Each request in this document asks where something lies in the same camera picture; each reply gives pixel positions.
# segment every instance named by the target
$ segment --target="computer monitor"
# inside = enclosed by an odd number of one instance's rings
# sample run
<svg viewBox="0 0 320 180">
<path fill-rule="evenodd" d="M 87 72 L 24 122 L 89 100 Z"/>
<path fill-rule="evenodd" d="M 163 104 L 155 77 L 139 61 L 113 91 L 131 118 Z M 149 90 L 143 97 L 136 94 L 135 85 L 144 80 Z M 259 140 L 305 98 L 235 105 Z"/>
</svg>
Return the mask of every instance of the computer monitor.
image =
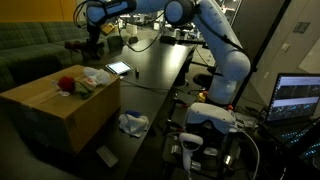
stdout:
<svg viewBox="0 0 320 180">
<path fill-rule="evenodd" d="M 267 122 L 313 116 L 320 98 L 320 74 L 278 74 Z"/>
</svg>

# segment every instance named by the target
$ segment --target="cushion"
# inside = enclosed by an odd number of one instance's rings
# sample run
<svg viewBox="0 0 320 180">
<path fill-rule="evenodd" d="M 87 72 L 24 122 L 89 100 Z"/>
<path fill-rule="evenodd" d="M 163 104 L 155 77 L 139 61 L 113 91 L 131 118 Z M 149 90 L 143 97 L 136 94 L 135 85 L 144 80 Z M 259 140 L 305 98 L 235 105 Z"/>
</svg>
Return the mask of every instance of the cushion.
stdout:
<svg viewBox="0 0 320 180">
<path fill-rule="evenodd" d="M 49 42 L 89 37 L 86 28 L 78 28 L 73 22 L 43 22 L 41 24 Z"/>
<path fill-rule="evenodd" d="M 40 23 L 17 23 L 18 29 L 27 46 L 48 43 L 48 38 Z"/>
<path fill-rule="evenodd" d="M 5 63 L 3 63 L 0 56 L 0 92 L 14 87 L 15 83 L 13 77 Z"/>
<path fill-rule="evenodd" d="M 21 48 L 13 48 L 13 49 L 6 49 L 2 50 L 1 56 L 6 57 L 5 59 L 1 60 L 6 65 L 11 65 L 16 62 L 25 61 L 29 59 L 33 59 L 43 55 L 56 55 L 60 61 L 62 59 L 66 59 L 70 57 L 70 51 L 65 49 L 64 47 L 54 45 L 54 44 L 40 44 L 40 45 L 32 45 L 32 46 L 25 46 Z"/>
<path fill-rule="evenodd" d="M 17 84 L 25 84 L 62 69 L 62 64 L 55 55 L 44 55 L 11 64 L 11 75 Z"/>
<path fill-rule="evenodd" d="M 1 23 L 0 50 L 26 46 L 17 23 Z"/>
</svg>

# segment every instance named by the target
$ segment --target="table surface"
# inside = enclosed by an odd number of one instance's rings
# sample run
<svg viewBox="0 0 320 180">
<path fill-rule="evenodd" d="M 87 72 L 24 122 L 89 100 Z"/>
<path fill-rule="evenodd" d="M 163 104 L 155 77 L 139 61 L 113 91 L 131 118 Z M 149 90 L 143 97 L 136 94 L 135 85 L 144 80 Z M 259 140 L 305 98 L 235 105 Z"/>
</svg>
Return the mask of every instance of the table surface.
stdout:
<svg viewBox="0 0 320 180">
<path fill-rule="evenodd" d="M 151 42 L 152 40 L 142 40 L 133 45 L 133 48 L 141 50 Z M 42 176 L 48 177 L 50 175 L 52 177 L 51 175 L 55 174 L 53 177 L 59 179 L 70 179 L 70 177 L 124 179 L 147 132 L 143 133 L 140 138 L 134 138 L 120 131 L 119 114 L 128 109 L 139 111 L 149 118 L 151 125 L 189 51 L 190 49 L 186 46 L 163 44 L 157 40 L 143 52 L 133 52 L 125 46 L 121 50 L 106 53 L 100 61 L 85 63 L 87 66 L 106 69 L 105 64 L 107 63 L 125 61 L 133 68 L 139 68 L 140 76 L 137 79 L 133 70 L 128 72 L 123 80 L 157 89 L 144 89 L 121 81 L 121 108 L 76 157 L 48 150 L 45 147 L 41 149 L 26 139 L 23 139 L 24 142 L 27 142 L 24 143 L 14 130 L 9 132 L 7 128 L 4 131 L 4 136 L 0 138 L 0 142 L 2 144 L 9 143 L 9 145 L 0 148 L 0 150 L 7 154 L 6 156 L 1 155 L 2 163 L 7 162 L 6 164 L 11 164 L 11 166 L 3 167 L 0 165 L 0 171 L 5 170 L 4 177 L 11 178 L 23 175 L 28 179 L 35 179 L 40 177 L 35 172 L 42 169 Z M 5 126 L 13 128 L 11 123 L 5 121 L 1 123 L 4 124 L 2 130 L 5 129 Z M 96 150 L 103 145 L 108 147 L 119 160 L 112 168 L 108 168 L 96 153 Z"/>
</svg>

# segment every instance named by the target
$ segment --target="crumpled paper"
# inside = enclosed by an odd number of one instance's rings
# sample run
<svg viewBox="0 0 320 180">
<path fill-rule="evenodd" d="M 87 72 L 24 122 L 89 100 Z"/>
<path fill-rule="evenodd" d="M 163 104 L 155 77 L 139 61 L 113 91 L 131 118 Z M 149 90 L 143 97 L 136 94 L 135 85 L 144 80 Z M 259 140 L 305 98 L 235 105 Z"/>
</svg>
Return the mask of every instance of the crumpled paper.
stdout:
<svg viewBox="0 0 320 180">
<path fill-rule="evenodd" d="M 140 137 L 148 130 L 149 120 L 146 116 L 134 117 L 130 114 L 121 114 L 119 121 L 120 129 L 135 137 Z"/>
</svg>

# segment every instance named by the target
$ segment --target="wall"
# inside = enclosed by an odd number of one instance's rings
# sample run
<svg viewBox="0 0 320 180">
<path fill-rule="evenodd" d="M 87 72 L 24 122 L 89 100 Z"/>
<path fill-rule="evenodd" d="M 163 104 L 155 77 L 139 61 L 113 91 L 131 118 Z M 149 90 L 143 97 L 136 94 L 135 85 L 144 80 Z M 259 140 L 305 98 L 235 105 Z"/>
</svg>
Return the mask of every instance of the wall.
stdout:
<svg viewBox="0 0 320 180">
<path fill-rule="evenodd" d="M 308 73 L 320 73 L 320 38 L 299 65 L 299 69 Z"/>
<path fill-rule="evenodd" d="M 319 0 L 292 0 L 258 64 L 251 83 L 268 104 L 279 72 L 304 72 L 298 68 L 320 37 Z M 310 22 L 304 34 L 293 33 L 297 22 Z M 289 44 L 285 52 L 281 46 Z"/>
<path fill-rule="evenodd" d="M 242 0 L 232 29 L 251 60 L 256 56 L 284 0 Z"/>
<path fill-rule="evenodd" d="M 72 21 L 75 0 L 0 1 L 0 22 Z"/>
<path fill-rule="evenodd" d="M 79 5 L 83 1 L 85 1 L 85 0 L 76 0 L 76 4 Z M 81 12 L 80 12 L 80 14 L 79 14 L 79 18 L 78 18 L 79 21 L 86 21 L 86 17 L 84 16 L 84 13 L 85 13 L 86 9 L 87 9 L 87 5 L 84 5 L 82 10 L 81 10 Z"/>
</svg>

